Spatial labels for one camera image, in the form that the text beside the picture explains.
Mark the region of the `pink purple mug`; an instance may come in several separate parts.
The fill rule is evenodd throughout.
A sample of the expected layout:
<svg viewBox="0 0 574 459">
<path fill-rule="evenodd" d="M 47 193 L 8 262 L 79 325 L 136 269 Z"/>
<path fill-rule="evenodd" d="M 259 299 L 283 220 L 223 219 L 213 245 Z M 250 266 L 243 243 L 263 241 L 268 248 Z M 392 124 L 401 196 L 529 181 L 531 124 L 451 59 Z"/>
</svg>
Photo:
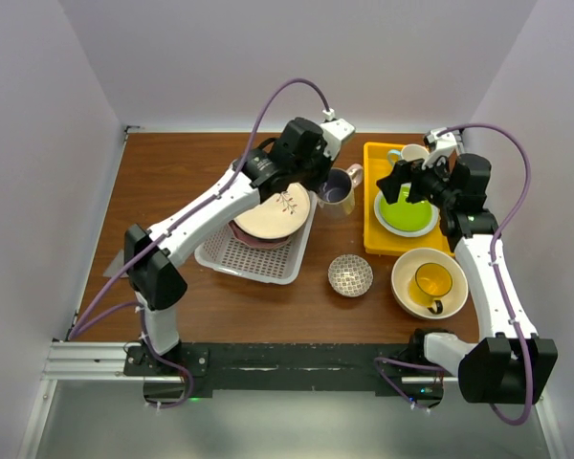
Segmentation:
<svg viewBox="0 0 574 459">
<path fill-rule="evenodd" d="M 342 219 L 355 208 L 355 188 L 364 178 L 364 168 L 353 164 L 347 169 L 333 167 L 317 191 L 318 205 L 328 217 Z"/>
</svg>

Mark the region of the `pink cream branch plate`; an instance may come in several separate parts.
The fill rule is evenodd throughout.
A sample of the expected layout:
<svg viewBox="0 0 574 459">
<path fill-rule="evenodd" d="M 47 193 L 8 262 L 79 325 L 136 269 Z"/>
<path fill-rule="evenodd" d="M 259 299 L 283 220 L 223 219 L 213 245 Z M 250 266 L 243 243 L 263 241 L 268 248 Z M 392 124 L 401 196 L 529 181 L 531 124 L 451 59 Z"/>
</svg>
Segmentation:
<svg viewBox="0 0 574 459">
<path fill-rule="evenodd" d="M 253 237 L 279 239 L 296 232 L 306 222 L 310 208 L 308 191 L 301 184 L 291 184 L 286 191 L 238 215 L 234 222 Z"/>
</svg>

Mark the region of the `pink dotted scalloped plate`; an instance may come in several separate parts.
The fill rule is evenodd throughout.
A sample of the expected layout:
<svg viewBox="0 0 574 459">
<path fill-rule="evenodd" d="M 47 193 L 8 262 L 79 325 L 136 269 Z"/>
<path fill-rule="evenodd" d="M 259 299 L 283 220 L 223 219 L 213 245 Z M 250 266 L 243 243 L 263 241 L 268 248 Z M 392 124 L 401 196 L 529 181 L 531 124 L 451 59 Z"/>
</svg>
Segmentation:
<svg viewBox="0 0 574 459">
<path fill-rule="evenodd" d="M 277 239 L 264 239 L 248 234 L 235 224 L 234 221 L 228 223 L 228 228 L 232 232 L 232 236 L 243 243 L 249 248 L 257 250 L 273 250 L 285 246 L 292 238 L 291 235 L 277 238 Z"/>
</svg>

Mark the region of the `yellow glass cup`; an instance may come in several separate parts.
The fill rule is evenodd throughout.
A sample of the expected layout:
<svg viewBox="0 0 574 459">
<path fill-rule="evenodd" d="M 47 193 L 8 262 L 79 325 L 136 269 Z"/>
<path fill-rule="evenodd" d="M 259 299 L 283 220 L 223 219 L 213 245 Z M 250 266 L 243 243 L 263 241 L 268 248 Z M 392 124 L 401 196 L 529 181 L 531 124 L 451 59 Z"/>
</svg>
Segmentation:
<svg viewBox="0 0 574 459">
<path fill-rule="evenodd" d="M 451 273 L 437 263 L 425 263 L 418 267 L 408 284 L 409 297 L 433 315 L 444 312 L 442 299 L 452 289 Z"/>
</svg>

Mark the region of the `purple patterned small bowl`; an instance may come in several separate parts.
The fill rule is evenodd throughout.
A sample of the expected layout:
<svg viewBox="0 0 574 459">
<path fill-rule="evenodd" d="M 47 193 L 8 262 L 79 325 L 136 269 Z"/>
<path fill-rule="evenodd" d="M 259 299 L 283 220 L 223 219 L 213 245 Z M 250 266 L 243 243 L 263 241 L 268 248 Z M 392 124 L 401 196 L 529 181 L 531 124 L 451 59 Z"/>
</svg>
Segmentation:
<svg viewBox="0 0 574 459">
<path fill-rule="evenodd" d="M 356 254 L 336 257 L 328 267 L 328 281 L 332 289 L 345 297 L 359 297 L 368 292 L 373 283 L 369 263 Z"/>
</svg>

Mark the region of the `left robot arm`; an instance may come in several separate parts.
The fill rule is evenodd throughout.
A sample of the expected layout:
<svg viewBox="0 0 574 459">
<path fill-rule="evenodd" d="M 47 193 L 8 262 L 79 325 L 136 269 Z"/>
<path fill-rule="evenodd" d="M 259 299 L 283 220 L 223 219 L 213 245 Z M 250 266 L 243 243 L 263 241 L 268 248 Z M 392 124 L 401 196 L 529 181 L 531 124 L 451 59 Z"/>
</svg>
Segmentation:
<svg viewBox="0 0 574 459">
<path fill-rule="evenodd" d="M 143 305 L 149 346 L 144 361 L 150 369 L 168 375 L 179 363 L 176 305 L 188 289 L 180 266 L 216 231 L 289 185 L 318 190 L 353 132 L 345 120 L 316 124 L 296 117 L 278 137 L 247 150 L 214 186 L 180 211 L 149 229 L 128 229 L 124 267 Z"/>
</svg>

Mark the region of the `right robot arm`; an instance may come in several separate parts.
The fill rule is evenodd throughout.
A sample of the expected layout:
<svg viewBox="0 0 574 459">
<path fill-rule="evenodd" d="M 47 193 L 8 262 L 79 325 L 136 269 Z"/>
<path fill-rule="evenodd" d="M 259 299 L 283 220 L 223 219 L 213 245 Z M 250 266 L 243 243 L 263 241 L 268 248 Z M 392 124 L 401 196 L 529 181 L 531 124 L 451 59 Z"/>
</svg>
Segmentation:
<svg viewBox="0 0 574 459">
<path fill-rule="evenodd" d="M 401 160 L 377 186 L 394 203 L 408 184 L 409 201 L 439 208 L 441 231 L 465 274 L 478 320 L 477 344 L 443 330 L 416 330 L 407 352 L 409 369 L 420 376 L 438 366 L 447 370 L 472 404 L 531 407 L 540 399 L 558 350 L 553 340 L 540 338 L 508 273 L 500 239 L 504 226 L 484 207 L 491 170 L 490 162 L 476 154 L 459 156 L 453 166 L 441 157 Z"/>
</svg>

